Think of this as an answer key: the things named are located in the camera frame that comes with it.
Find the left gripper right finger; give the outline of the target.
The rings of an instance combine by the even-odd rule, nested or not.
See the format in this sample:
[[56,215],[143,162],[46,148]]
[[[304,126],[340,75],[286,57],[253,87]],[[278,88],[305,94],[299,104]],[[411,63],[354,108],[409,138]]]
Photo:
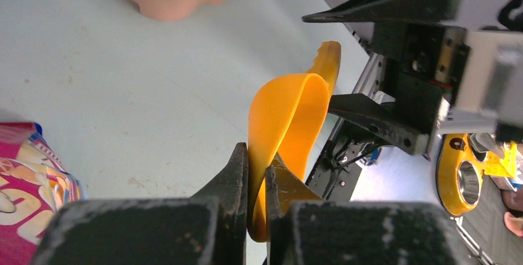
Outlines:
[[472,264],[430,203],[324,201],[280,156],[265,171],[267,264]]

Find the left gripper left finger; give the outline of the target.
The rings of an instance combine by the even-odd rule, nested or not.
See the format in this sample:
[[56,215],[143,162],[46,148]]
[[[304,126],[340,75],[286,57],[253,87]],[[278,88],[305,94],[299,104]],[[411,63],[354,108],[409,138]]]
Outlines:
[[188,198],[82,200],[50,221],[32,264],[244,264],[248,154]]

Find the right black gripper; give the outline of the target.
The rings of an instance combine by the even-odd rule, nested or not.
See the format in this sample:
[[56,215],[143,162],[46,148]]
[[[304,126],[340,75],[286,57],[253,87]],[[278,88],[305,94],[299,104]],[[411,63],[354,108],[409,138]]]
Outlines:
[[461,1],[348,0],[304,15],[305,23],[375,23],[370,48],[386,59],[382,88],[397,103],[395,116],[364,94],[334,95],[328,112],[410,155],[424,154],[441,101],[454,104],[457,98],[468,57],[467,29],[415,23],[454,20]]

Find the yellow plastic scoop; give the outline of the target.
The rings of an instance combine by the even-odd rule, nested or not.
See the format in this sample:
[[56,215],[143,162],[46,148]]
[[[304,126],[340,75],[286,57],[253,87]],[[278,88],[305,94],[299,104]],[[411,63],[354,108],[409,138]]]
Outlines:
[[253,98],[247,142],[247,229],[255,242],[268,240],[265,169],[279,155],[293,175],[304,179],[308,157],[323,127],[336,86],[340,60],[340,43],[325,41],[309,70],[272,79]]

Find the colourful pet food bag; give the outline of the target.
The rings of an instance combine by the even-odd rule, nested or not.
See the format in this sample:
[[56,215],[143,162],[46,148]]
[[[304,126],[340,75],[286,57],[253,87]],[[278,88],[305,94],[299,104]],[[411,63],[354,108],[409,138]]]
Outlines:
[[39,124],[1,123],[1,264],[29,264],[53,215],[85,197]]

